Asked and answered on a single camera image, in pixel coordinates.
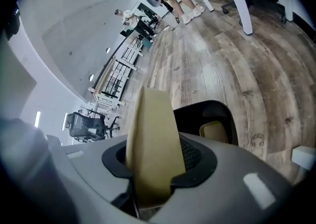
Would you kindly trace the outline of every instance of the fluorescent light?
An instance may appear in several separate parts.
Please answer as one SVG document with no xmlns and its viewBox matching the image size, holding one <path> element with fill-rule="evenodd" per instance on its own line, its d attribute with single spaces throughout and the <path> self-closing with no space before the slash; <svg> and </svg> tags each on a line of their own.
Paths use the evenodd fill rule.
<svg viewBox="0 0 316 224">
<path fill-rule="evenodd" d="M 68 115 L 68 113 L 66 112 L 65 117 L 64 117 L 63 127 L 62 127 L 61 131 L 65 130 L 67 115 Z"/>
<path fill-rule="evenodd" d="M 39 127 L 39 122 L 40 122 L 40 111 L 38 111 L 38 112 L 36 113 L 36 117 L 35 117 L 34 126 L 35 126 L 36 128 Z"/>
</svg>

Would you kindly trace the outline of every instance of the caster wheel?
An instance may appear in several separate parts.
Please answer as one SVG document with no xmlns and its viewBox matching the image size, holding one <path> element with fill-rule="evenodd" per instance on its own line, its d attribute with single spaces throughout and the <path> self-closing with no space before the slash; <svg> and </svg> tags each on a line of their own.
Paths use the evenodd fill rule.
<svg viewBox="0 0 316 224">
<path fill-rule="evenodd" d="M 228 13 L 229 13 L 229 11 L 228 10 L 226 10 L 225 8 L 223 8 L 223 13 L 225 14 L 225 15 L 227 15 Z"/>
<path fill-rule="evenodd" d="M 281 23 L 282 23 L 282 24 L 285 24 L 285 23 L 286 23 L 286 17 L 285 17 L 285 15 L 282 15 L 282 16 L 281 16 Z"/>
</svg>

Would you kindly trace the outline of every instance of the black mesh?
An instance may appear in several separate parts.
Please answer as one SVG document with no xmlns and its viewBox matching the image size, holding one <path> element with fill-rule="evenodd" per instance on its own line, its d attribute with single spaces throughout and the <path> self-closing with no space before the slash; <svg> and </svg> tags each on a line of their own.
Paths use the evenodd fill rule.
<svg viewBox="0 0 316 224">
<path fill-rule="evenodd" d="M 180 143 L 186 171 L 195 168 L 201 160 L 201 152 L 182 139 Z"/>
</svg>

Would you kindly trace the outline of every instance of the floor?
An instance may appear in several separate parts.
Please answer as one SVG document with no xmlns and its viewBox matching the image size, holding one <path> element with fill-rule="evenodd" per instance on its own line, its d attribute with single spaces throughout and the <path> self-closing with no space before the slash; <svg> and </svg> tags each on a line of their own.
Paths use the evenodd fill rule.
<svg viewBox="0 0 316 224">
<path fill-rule="evenodd" d="M 138 59 L 118 109 L 119 134 L 128 131 L 142 85 L 168 92 L 174 109 L 218 100 L 232 112 L 239 146 L 296 183 L 301 170 L 290 161 L 292 148 L 315 146 L 316 46 L 261 6 L 249 10 L 254 33 L 247 36 L 236 9 L 222 13 L 229 0 L 210 1 L 213 12 L 160 33 Z"/>
</svg>

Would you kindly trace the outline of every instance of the person in white shirt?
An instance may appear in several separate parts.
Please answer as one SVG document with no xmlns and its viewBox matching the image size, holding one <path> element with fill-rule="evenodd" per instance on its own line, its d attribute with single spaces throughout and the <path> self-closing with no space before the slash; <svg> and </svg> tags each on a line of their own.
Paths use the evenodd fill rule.
<svg viewBox="0 0 316 224">
<path fill-rule="evenodd" d="M 154 31 L 148 27 L 142 20 L 138 19 L 130 10 L 121 11 L 117 9 L 115 15 L 122 17 L 122 22 L 124 25 L 129 25 L 136 32 L 142 35 L 144 38 L 147 38 L 150 43 L 153 43 L 152 37 L 157 37 Z"/>
</svg>

